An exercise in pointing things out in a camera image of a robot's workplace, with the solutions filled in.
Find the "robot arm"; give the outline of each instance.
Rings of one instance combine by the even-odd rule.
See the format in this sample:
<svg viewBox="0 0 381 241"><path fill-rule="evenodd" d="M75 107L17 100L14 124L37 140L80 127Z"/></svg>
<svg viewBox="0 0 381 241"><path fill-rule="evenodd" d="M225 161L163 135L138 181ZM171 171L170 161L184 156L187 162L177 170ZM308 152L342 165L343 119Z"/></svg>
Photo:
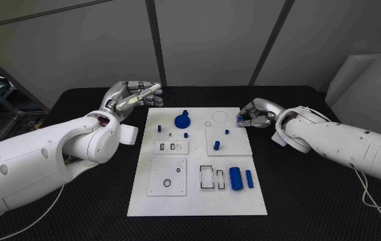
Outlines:
<svg viewBox="0 0 381 241"><path fill-rule="evenodd" d="M238 126L265 127L274 121L272 140L281 146L288 144L303 153L313 149L327 159L381 179L379 134L330 122L306 107L284 109L259 98L249 104L236 115ZM252 120L242 120L246 115Z"/></svg>
<svg viewBox="0 0 381 241"><path fill-rule="evenodd" d="M118 82L99 110L0 142L0 213L56 190L112 157L118 144L135 143L137 128L119 124L134 106L163 106L158 83ZM76 157L65 162L62 153Z"/></svg>

